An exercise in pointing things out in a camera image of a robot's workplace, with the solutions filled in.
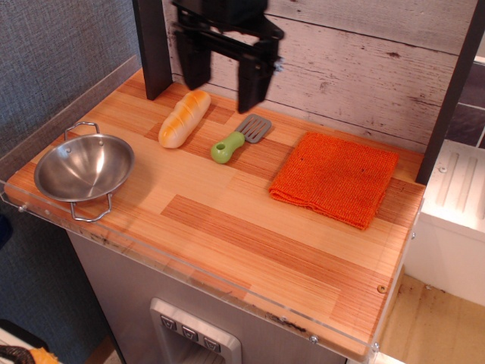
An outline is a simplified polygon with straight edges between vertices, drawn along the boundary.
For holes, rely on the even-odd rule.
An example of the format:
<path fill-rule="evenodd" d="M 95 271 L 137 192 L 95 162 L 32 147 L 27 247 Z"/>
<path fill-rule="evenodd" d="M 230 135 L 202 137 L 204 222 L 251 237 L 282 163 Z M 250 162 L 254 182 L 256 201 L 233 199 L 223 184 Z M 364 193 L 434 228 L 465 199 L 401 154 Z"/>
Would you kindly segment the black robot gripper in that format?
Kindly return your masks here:
<path fill-rule="evenodd" d="M 265 16 L 267 1 L 173 1 L 177 53 L 191 90 L 211 79 L 211 53 L 239 62 L 238 112 L 266 99 L 284 32 Z"/>

